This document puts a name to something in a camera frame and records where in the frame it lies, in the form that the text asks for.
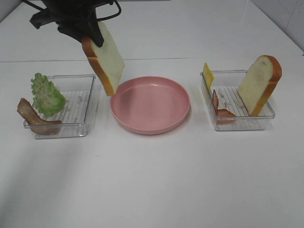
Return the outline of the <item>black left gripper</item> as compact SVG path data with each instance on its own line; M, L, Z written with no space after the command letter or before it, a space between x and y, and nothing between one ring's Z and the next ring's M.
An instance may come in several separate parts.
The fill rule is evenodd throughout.
M100 31L95 0L44 0L44 9L29 3L30 6L39 10L34 14L30 23L39 29L49 23L56 23L60 33L81 42L83 37L90 37L93 42L102 47L104 38Z

